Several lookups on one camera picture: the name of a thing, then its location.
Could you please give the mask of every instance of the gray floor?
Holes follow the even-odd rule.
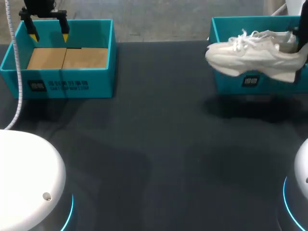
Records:
[[[10,0],[14,27],[23,0]],[[262,0],[57,0],[68,19],[115,21],[117,41],[205,40],[214,16],[262,15]],[[0,2],[0,44],[11,41]]]

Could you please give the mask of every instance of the shoe sole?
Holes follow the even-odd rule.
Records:
[[[231,77],[237,77],[245,73],[246,71],[251,71],[251,70],[236,70],[232,68],[219,66],[212,62],[208,62],[208,63],[217,71],[225,75],[231,76]],[[272,79],[283,81],[283,82],[288,82],[288,83],[294,82],[295,74],[296,74],[296,71],[287,71],[287,70],[280,70],[280,69],[268,68],[268,67],[261,67],[256,71],[260,71]]]

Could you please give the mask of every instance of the teal box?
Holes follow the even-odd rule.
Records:
[[[252,16],[252,17],[215,17],[212,18],[209,41],[210,43],[227,42],[230,37],[237,37],[253,31],[271,30],[275,32],[287,31],[290,27],[297,27],[299,16]],[[257,84],[244,86],[247,79],[255,79]],[[229,77],[215,71],[215,80],[219,94],[293,94],[308,92],[308,68],[301,72],[300,80],[296,83],[286,83],[267,77],[265,74],[250,71],[239,77]]]
[[[58,20],[33,22],[39,42],[27,34],[24,22],[16,31],[24,98],[112,97],[116,69],[116,39],[112,20],[68,20],[70,32],[66,43]],[[106,68],[27,70],[34,48],[108,48],[107,64]],[[12,43],[0,71],[14,98],[18,98]]]

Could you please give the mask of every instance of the black tabletop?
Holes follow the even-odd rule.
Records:
[[[278,231],[308,98],[218,96],[206,46],[119,43],[112,99],[25,101],[14,129],[61,154],[77,231]],[[0,99],[3,128],[17,102],[2,79]]]

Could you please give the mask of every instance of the white sneaker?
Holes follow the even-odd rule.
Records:
[[[208,46],[205,54],[208,63],[233,77],[257,70],[276,80],[294,82],[295,72],[306,62],[308,44],[294,53],[295,37],[288,32],[253,32],[250,36],[243,32],[228,42]]]

